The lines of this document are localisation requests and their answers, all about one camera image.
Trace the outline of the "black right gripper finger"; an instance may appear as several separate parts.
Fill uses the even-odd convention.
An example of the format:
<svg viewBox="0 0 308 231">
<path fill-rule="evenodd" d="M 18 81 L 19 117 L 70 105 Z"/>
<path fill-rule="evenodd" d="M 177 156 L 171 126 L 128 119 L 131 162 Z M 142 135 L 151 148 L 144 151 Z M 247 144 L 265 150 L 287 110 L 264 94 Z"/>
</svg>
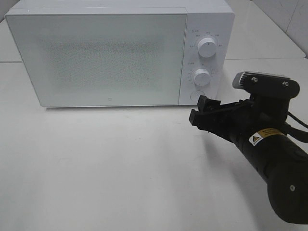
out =
<svg viewBox="0 0 308 231">
<path fill-rule="evenodd" d="M 206 115 L 205 113 L 192 109 L 189 116 L 189 122 L 199 130 L 208 132 L 213 131 L 214 117 L 212 115 Z"/>
<path fill-rule="evenodd" d="M 219 109 L 221 101 L 210 99 L 204 95 L 199 97 L 197 107 L 199 113 L 210 113 Z"/>
</svg>

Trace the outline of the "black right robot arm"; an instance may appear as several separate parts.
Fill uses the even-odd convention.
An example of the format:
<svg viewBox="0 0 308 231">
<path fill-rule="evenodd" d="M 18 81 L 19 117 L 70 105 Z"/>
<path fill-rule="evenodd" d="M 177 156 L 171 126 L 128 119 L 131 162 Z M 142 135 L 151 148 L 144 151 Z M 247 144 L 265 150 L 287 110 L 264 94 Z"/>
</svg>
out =
<svg viewBox="0 0 308 231">
<path fill-rule="evenodd" d="M 222 104 L 200 96 L 189 121 L 233 143 L 267 184 L 270 205 L 288 223 L 308 222 L 308 155 L 290 140 L 287 100 L 252 96 Z"/>
</svg>

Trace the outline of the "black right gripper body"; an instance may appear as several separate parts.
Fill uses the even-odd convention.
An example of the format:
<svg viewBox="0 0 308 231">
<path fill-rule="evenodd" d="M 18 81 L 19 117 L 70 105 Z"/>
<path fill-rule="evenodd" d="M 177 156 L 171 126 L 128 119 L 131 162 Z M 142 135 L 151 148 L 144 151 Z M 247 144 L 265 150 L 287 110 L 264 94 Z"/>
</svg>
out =
<svg viewBox="0 0 308 231">
<path fill-rule="evenodd" d="M 286 121 L 289 109 L 288 99 L 251 95 L 249 99 L 222 104 L 214 100 L 209 106 L 215 112 L 210 132 L 231 141 L 249 135 L 264 128 L 281 129 Z"/>
</svg>

